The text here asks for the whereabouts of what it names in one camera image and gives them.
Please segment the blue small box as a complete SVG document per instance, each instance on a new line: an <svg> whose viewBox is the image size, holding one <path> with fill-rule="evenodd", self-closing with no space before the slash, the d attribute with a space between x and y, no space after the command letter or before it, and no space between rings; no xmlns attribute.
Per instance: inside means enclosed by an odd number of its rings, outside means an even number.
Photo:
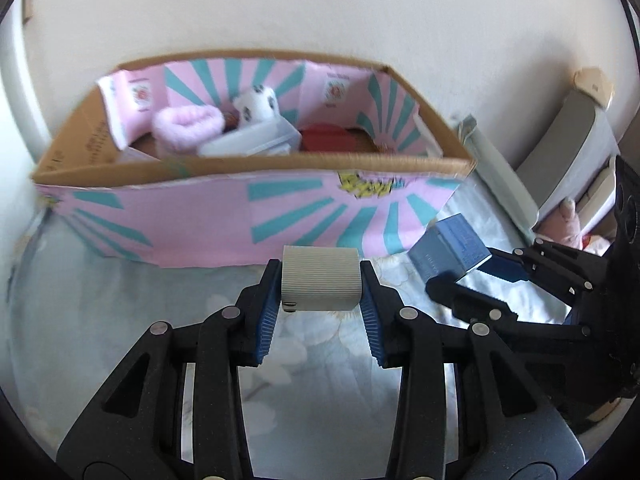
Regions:
<svg viewBox="0 0 640 480"><path fill-rule="evenodd" d="M424 283L439 275L460 280L490 257L489 249L462 214L429 226L408 250L408 258Z"/></svg>

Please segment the white ribbed small box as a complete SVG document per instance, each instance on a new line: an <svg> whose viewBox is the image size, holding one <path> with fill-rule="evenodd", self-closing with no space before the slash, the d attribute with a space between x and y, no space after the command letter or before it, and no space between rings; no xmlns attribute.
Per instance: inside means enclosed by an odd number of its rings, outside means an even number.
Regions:
<svg viewBox="0 0 640 480"><path fill-rule="evenodd" d="M281 301L285 311L351 311L361 294L360 258L355 248L283 248Z"/></svg>

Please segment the red round compact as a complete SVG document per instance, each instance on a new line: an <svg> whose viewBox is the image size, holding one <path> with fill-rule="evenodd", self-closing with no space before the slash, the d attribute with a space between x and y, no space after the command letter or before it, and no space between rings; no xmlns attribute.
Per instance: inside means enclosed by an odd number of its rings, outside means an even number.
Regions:
<svg viewBox="0 0 640 480"><path fill-rule="evenodd" d="M348 130L329 124L303 129L300 149L308 153L350 153L356 151L357 139Z"/></svg>

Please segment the clear plastic compartment box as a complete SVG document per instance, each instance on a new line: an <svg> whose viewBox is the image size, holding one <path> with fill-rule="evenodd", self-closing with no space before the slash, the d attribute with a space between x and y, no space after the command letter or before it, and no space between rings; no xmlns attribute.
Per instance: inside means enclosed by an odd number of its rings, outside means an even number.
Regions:
<svg viewBox="0 0 640 480"><path fill-rule="evenodd" d="M198 156L270 156L287 155L299 150L302 135L286 119L232 130L198 148Z"/></svg>

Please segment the pink fluffy scrunchie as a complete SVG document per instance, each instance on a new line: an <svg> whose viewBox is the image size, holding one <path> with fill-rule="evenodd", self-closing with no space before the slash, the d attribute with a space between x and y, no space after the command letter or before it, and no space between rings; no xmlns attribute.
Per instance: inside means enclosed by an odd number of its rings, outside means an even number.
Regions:
<svg viewBox="0 0 640 480"><path fill-rule="evenodd" d="M226 120L213 105L165 107L154 114L152 137L159 158L193 155L224 132Z"/></svg>

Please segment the white panda print sock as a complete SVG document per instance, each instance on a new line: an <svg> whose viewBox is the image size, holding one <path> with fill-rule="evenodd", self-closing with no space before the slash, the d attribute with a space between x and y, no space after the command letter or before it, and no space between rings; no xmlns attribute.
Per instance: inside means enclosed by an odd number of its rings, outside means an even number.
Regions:
<svg viewBox="0 0 640 480"><path fill-rule="evenodd" d="M276 92L263 84L256 84L241 92L234 98L232 104L239 113L239 129L258 124L258 122L268 122L280 115Z"/></svg>

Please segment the pink plush toy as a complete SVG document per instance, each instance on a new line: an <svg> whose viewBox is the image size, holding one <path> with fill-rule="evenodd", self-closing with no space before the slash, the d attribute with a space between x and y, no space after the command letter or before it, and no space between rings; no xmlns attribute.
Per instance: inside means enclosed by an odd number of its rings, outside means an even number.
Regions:
<svg viewBox="0 0 640 480"><path fill-rule="evenodd" d="M581 249L596 256L603 256L612 245L600 235L582 235L575 201L569 197L564 198L555 210L540 222L536 237L569 248Z"/></svg>

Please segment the cream pillow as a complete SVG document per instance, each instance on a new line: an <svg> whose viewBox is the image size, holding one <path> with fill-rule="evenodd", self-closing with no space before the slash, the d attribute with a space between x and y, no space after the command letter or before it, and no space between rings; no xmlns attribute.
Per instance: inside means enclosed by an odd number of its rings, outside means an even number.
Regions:
<svg viewBox="0 0 640 480"><path fill-rule="evenodd" d="M615 159L611 156L587 191L578 200L576 211L583 230L590 230L611 210L615 202Z"/></svg>

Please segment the floral bed sheet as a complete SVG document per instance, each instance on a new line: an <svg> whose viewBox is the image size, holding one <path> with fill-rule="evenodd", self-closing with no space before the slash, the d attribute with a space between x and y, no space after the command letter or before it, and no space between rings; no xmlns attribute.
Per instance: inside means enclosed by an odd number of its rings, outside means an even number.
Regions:
<svg viewBox="0 0 640 480"><path fill-rule="evenodd" d="M258 283L260 266L161 269L104 258L59 218L29 240L3 315L6 393L48 452L156 321L204 321ZM364 479L386 469L400 374L372 358L357 311L282 313L260 367L240 373L258 476Z"/></svg>

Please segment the grey headboard cushion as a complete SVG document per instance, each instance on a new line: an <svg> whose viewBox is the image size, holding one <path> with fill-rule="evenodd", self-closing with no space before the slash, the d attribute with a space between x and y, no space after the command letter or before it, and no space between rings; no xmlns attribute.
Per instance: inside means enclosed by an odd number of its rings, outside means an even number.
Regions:
<svg viewBox="0 0 640 480"><path fill-rule="evenodd" d="M572 90L516 174L544 220L565 200L579 200L620 150L606 113L590 96Z"/></svg>

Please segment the pink striped cardboard box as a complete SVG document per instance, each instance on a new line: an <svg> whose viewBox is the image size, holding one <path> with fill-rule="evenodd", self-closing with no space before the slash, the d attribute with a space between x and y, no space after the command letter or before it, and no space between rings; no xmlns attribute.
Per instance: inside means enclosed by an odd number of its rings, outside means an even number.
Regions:
<svg viewBox="0 0 640 480"><path fill-rule="evenodd" d="M358 153L119 158L168 106L213 105L261 84L295 128L363 133ZM164 266L248 266L286 245L364 258L413 245L474 159L390 66L335 54L222 50L120 64L58 130L32 180L107 257Z"/></svg>

